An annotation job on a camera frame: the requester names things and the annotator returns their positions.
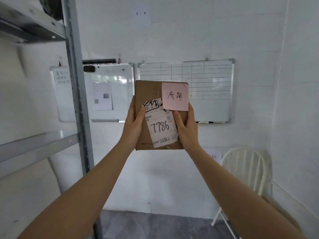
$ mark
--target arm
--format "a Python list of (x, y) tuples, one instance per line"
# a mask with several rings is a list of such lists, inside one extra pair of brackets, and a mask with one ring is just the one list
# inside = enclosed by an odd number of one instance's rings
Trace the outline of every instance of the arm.
[(198, 143), (194, 110), (190, 104), (186, 125), (183, 124), (178, 112), (174, 112), (174, 118), (186, 152), (242, 238), (305, 238), (276, 209), (201, 148)]
[(18, 237), (84, 238), (108, 199), (141, 133), (145, 108), (134, 121), (132, 99), (118, 144), (83, 178), (58, 197)]

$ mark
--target chair leg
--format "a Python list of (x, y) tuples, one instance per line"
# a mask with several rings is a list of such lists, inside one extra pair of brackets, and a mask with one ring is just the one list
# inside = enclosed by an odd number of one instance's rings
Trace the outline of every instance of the chair leg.
[(228, 222), (225, 220), (225, 218), (224, 218), (224, 216), (223, 216), (223, 214), (221, 213), (221, 217), (223, 218), (223, 220), (225, 221), (225, 223), (226, 223), (226, 226), (228, 227), (228, 229), (230, 230), (230, 233), (233, 235), (233, 237), (235, 238), (235, 239), (237, 239), (236, 237), (235, 237), (235, 234), (233, 233), (233, 230), (230, 228), (230, 226), (229, 226), (229, 224), (228, 224)]
[(216, 214), (216, 216), (215, 216), (215, 218), (214, 218), (213, 222), (211, 223), (211, 225), (212, 225), (212, 226), (214, 226), (214, 225), (215, 225), (215, 223), (216, 223), (216, 221), (217, 221), (217, 218), (218, 218), (218, 216), (219, 216), (220, 212), (221, 212), (221, 207), (219, 208), (219, 210), (218, 210), (218, 212), (217, 212), (217, 214)]

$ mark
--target forearm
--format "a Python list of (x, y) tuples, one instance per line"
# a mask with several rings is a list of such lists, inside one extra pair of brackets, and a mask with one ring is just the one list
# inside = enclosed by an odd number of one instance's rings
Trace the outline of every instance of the forearm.
[(83, 238), (101, 212), (130, 153), (119, 142), (86, 176), (47, 207), (19, 238)]
[(270, 204), (221, 167), (200, 146), (187, 152), (242, 238), (305, 238)]

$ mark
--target person's left arm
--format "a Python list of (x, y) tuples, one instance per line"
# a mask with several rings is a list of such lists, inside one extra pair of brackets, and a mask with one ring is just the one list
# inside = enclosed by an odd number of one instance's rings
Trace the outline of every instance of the person's left arm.
[(145, 108), (141, 108), (136, 120), (134, 112), (133, 97), (120, 141), (90, 172), (43, 210), (18, 239), (78, 239), (89, 234), (141, 133)]

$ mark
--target finger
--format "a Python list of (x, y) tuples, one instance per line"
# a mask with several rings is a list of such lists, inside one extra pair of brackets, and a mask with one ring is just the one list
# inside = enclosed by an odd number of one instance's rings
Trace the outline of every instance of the finger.
[(130, 108), (127, 112), (127, 117), (125, 120), (126, 123), (131, 124), (134, 122), (134, 112), (135, 112), (135, 96), (132, 97)]
[(137, 124), (142, 124), (144, 117), (145, 117), (145, 107), (142, 106), (138, 112), (138, 115), (136, 116), (135, 122)]
[(179, 128), (185, 127), (179, 112), (178, 111), (174, 111), (173, 115), (174, 115), (174, 119), (175, 119), (177, 128), (179, 129)]
[(190, 102), (188, 102), (188, 114), (187, 114), (187, 123), (195, 121), (194, 109)]

